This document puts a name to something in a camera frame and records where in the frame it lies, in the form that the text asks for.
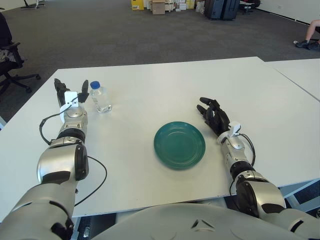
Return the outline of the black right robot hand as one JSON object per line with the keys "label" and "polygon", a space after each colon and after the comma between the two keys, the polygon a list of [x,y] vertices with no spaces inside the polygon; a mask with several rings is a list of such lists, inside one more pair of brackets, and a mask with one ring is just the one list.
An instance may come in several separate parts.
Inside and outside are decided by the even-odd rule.
{"label": "black right robot hand", "polygon": [[205,109],[201,105],[196,108],[205,119],[205,123],[213,130],[217,137],[229,131],[230,120],[227,114],[220,108],[220,104],[215,99],[200,97],[200,102],[208,106]]}

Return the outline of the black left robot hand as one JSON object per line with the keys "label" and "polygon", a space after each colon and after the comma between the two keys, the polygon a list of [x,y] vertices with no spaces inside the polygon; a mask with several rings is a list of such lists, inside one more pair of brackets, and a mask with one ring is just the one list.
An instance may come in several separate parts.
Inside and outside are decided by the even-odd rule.
{"label": "black left robot hand", "polygon": [[[57,93],[58,105],[59,107],[62,107],[63,105],[66,104],[65,92],[70,92],[71,90],[66,87],[65,83],[61,82],[57,78],[54,79],[54,87]],[[82,84],[81,92],[80,93],[75,92],[77,98],[74,100],[77,100],[79,103],[84,103],[89,96],[88,88],[89,88],[89,81],[85,80]]]}

